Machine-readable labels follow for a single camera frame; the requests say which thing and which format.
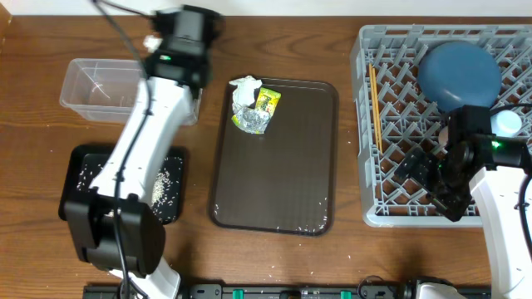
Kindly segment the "dark blue plate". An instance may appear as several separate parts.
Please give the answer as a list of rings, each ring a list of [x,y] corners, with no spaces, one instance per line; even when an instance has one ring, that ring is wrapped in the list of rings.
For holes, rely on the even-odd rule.
[[[495,58],[469,42],[446,42],[426,54],[417,84],[439,110],[463,105],[491,107],[500,93],[502,75]]]

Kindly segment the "pile of white rice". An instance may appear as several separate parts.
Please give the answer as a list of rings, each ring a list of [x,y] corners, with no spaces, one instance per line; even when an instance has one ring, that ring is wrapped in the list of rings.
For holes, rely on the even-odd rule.
[[[76,190],[86,192],[92,180],[103,170],[108,154],[88,154],[81,166]],[[180,194],[185,160],[182,155],[165,158],[152,192],[152,211],[163,223],[173,223],[180,215]]]

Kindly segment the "yellow green snack wrapper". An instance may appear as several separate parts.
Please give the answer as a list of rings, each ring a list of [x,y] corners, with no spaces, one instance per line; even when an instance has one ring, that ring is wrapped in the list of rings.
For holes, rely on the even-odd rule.
[[[281,96],[277,91],[261,87],[255,102],[255,110],[268,112],[270,115],[273,115]]]

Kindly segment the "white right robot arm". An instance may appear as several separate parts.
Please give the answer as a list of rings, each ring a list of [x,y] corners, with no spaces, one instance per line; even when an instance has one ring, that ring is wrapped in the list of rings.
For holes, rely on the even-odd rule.
[[[439,214],[459,221],[470,204],[480,213],[494,298],[531,296],[531,154],[525,141],[493,134],[489,108],[464,105],[448,119],[446,155],[421,148],[395,175],[417,182]]]

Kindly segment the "pink plastic cup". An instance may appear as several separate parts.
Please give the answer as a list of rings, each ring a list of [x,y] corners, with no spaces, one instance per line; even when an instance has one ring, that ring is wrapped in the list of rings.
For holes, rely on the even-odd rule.
[[[449,140],[449,128],[446,126],[440,131],[438,135],[438,142],[441,146],[446,146],[448,144],[448,140]]]

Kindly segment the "black shallow tray bin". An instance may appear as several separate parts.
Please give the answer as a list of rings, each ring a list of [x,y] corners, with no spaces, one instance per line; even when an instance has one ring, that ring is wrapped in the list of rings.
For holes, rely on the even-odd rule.
[[[63,184],[62,197],[61,197],[59,208],[58,208],[58,215],[61,220],[63,221],[67,220],[65,216],[65,212],[64,212],[64,204],[68,196],[74,190],[76,190],[76,183],[78,180],[78,175],[80,173],[84,158],[88,154],[108,154],[110,156],[113,149],[114,149],[114,145],[110,145],[110,144],[86,144],[86,145],[78,145],[71,152],[69,165],[68,165],[68,169],[66,172],[65,182]],[[171,147],[170,150],[168,151],[167,157],[177,156],[177,155],[182,155],[185,160],[184,170],[183,170],[183,178],[184,178],[186,158],[187,158],[186,149],[182,147]],[[182,208],[181,195],[183,191],[183,178],[182,178],[182,183],[181,183],[181,194],[180,194],[180,212]]]

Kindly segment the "clear plastic bin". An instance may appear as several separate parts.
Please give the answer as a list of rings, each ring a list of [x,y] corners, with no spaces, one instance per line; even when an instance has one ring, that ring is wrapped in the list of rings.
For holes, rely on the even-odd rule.
[[[145,81],[137,61],[77,58],[66,70],[60,103],[86,120],[126,123],[132,118],[138,125],[145,116],[146,86],[154,97],[153,113],[162,100],[171,105],[170,97],[180,97],[185,91],[171,80],[152,77]]]

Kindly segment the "white paper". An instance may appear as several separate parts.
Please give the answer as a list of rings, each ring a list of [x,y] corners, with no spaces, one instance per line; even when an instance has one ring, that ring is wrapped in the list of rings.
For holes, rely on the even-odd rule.
[[[229,82],[236,89],[232,94],[232,109],[237,114],[244,107],[249,107],[255,102],[254,91],[263,84],[261,80],[252,76],[245,76]]]

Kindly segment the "white napkin wrapper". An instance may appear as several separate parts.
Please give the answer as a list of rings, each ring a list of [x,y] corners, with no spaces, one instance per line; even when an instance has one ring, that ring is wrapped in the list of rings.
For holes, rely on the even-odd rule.
[[[143,46],[149,53],[153,53],[159,48],[161,43],[162,39],[160,37],[148,35],[143,41]]]

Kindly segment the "light blue cup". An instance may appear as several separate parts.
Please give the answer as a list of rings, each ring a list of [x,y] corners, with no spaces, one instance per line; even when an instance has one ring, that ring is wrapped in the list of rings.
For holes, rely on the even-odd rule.
[[[516,137],[523,122],[512,110],[503,110],[490,118],[492,133],[499,137]]]

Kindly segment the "brown serving tray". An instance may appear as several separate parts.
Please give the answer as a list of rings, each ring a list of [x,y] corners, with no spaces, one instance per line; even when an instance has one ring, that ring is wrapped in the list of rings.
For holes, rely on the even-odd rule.
[[[333,225],[338,93],[324,81],[265,78],[280,102],[262,135],[231,120],[227,85],[209,195],[221,228],[317,237]]]

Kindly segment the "grey dishwasher rack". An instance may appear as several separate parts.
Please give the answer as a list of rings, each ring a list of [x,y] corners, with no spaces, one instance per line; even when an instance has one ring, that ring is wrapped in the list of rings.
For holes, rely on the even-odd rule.
[[[444,42],[470,42],[491,54],[502,75],[494,106],[531,101],[529,25],[366,25],[350,54],[359,132],[362,218],[375,228],[478,228],[475,205],[453,223],[436,212],[426,191],[395,170],[413,148],[441,158],[442,112],[417,85],[422,58]]]

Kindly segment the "silver foil snack wrapper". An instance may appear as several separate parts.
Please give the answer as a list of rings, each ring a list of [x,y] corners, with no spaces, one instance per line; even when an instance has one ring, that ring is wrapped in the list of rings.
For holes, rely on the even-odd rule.
[[[240,130],[254,135],[265,132],[271,115],[266,111],[244,107],[231,117],[231,120]]]

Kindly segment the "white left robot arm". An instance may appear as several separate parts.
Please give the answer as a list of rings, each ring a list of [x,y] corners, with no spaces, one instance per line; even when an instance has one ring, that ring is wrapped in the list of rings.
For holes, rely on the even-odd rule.
[[[140,66],[135,105],[88,189],[69,188],[59,206],[78,259],[121,278],[119,298],[176,298],[180,274],[164,259],[165,228],[152,211],[156,176],[174,136],[212,79],[211,46],[224,17],[183,5],[149,17],[160,40],[146,58],[106,11]]]

